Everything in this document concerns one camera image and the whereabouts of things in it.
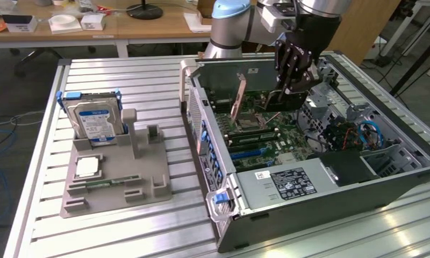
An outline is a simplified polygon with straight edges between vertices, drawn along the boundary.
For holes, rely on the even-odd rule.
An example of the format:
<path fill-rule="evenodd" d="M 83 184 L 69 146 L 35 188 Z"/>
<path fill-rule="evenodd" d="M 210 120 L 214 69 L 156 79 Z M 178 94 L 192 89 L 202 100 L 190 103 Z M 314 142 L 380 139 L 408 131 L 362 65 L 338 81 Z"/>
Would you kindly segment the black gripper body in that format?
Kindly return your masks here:
<path fill-rule="evenodd" d="M 318 62 L 322 51 L 330 44 L 340 18 L 299 14 L 284 22 L 284 51 L 287 78 L 298 81 L 308 67 Z"/>

